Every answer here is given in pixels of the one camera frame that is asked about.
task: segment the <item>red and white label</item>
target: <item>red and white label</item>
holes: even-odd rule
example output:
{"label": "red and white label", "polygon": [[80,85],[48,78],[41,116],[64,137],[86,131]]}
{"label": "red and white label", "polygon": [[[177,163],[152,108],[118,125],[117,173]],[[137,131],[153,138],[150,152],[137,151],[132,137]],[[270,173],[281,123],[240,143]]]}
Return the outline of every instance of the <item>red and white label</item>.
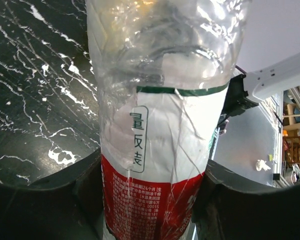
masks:
{"label": "red and white label", "polygon": [[117,240],[178,240],[191,219],[203,174],[177,183],[119,174],[102,155],[104,216]]}

